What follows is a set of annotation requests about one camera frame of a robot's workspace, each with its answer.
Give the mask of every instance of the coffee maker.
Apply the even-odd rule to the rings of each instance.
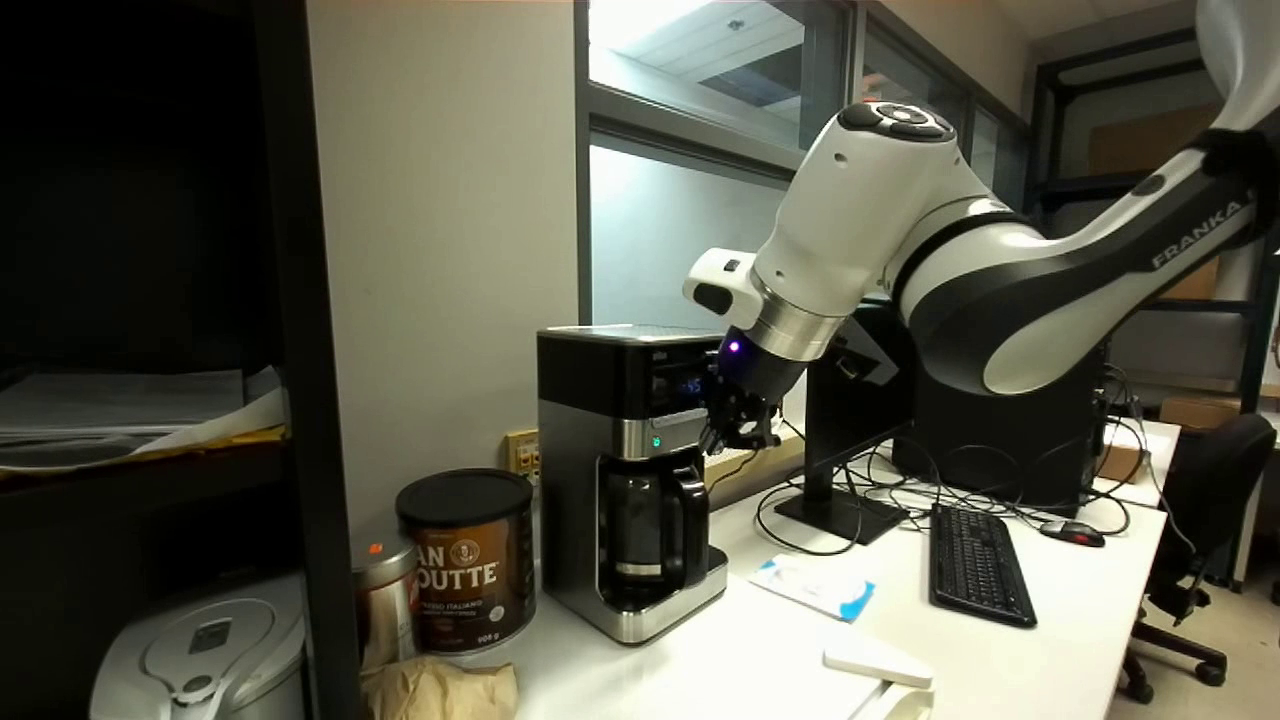
[[[538,336],[543,587],[620,645],[713,605],[701,378],[713,333],[554,326]]]

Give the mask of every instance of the black keyboard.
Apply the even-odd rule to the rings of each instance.
[[[1036,608],[995,512],[932,509],[929,599],[995,626],[1036,627]]]

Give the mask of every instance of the monitor stand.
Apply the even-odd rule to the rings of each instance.
[[[855,497],[855,493],[831,493],[831,497],[792,497],[776,506],[781,516],[792,516],[801,524],[823,528],[831,537],[844,537],[851,545],[873,545],[894,524],[900,524],[908,512]]]

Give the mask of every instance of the white appliance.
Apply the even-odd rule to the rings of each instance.
[[[92,720],[305,720],[305,586],[282,576],[130,626]]]

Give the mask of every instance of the ceiling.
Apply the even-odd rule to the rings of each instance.
[[[1188,7],[1194,0],[992,0],[1032,39],[1109,27],[1143,11]]]

